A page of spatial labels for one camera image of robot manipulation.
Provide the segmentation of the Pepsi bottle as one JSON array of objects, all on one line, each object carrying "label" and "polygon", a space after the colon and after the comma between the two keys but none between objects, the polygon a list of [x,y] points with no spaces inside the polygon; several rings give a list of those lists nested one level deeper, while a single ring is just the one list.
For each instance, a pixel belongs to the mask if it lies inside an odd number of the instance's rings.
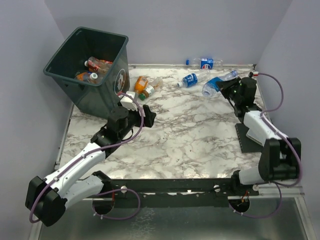
[{"label": "Pepsi bottle", "polygon": [[214,66],[221,66],[222,60],[214,60],[213,58],[188,58],[185,61],[186,66],[197,69],[213,69]]}]

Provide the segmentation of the light blue label bottle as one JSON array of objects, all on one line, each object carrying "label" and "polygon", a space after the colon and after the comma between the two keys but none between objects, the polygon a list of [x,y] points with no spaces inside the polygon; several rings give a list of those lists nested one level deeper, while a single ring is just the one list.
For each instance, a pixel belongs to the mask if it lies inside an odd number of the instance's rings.
[{"label": "light blue label bottle", "polygon": [[202,95],[204,97],[213,97],[216,93],[220,91],[218,87],[218,82],[230,81],[238,76],[238,72],[236,70],[232,70],[228,74],[217,76],[209,80],[202,87]]}]

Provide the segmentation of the green cap tea bottle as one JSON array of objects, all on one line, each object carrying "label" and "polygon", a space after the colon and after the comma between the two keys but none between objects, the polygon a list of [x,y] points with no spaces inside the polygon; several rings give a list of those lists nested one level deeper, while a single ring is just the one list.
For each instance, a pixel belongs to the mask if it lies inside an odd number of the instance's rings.
[{"label": "green cap tea bottle", "polygon": [[140,100],[145,100],[152,96],[155,93],[155,88],[152,85],[148,85],[140,94],[139,94],[139,99]]}]

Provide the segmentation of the large orange bottle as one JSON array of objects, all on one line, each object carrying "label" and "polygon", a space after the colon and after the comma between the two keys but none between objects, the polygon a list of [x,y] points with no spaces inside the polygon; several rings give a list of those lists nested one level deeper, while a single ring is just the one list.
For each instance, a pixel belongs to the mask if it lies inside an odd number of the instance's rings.
[{"label": "large orange bottle", "polygon": [[95,72],[78,72],[74,79],[92,84],[98,84],[101,81],[101,77]]}]

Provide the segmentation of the blue label water bottle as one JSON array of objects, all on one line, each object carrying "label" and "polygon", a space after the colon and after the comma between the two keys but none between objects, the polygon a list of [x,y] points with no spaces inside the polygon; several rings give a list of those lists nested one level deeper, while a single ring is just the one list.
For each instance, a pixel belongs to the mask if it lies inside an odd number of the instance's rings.
[{"label": "blue label water bottle", "polygon": [[189,88],[196,85],[198,82],[207,81],[211,77],[210,71],[199,71],[196,73],[190,73],[183,77],[178,83],[178,88]]}]

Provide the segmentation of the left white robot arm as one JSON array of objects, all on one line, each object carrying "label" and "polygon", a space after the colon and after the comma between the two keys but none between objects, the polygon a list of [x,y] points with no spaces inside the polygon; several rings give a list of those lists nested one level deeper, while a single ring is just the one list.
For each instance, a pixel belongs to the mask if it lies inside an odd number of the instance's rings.
[{"label": "left white robot arm", "polygon": [[107,123],[93,135],[85,148],[60,169],[45,178],[35,176],[28,185],[25,206],[29,209],[29,221],[41,221],[49,227],[55,224],[65,211],[81,200],[97,195],[106,197],[111,186],[107,176],[95,173],[81,177],[98,163],[107,159],[121,145],[135,137],[125,139],[134,127],[141,130],[154,125],[156,113],[148,105],[138,110],[128,110],[123,106],[115,107]]}]

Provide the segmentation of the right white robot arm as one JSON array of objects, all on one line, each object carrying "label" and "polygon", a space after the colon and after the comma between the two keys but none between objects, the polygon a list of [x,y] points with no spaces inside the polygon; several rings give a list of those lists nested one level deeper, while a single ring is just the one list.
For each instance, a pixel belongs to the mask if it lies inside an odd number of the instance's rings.
[{"label": "right white robot arm", "polygon": [[303,172],[301,142],[278,130],[256,105],[257,81],[251,77],[237,77],[219,81],[217,87],[232,105],[235,116],[248,129],[246,139],[262,146],[258,165],[236,172],[238,178],[230,182],[230,191],[240,196],[248,185],[274,182],[285,186],[286,180],[293,180],[293,185],[297,185]]}]

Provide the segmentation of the clear bottle red print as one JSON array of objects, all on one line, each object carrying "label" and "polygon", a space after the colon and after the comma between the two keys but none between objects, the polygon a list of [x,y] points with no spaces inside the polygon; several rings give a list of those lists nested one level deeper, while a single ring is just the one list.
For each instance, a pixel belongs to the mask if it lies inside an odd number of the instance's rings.
[{"label": "clear bottle red print", "polygon": [[102,75],[105,75],[109,71],[112,64],[112,61],[98,59],[93,56],[89,57],[88,60],[84,62],[84,65],[89,69],[89,71]]}]

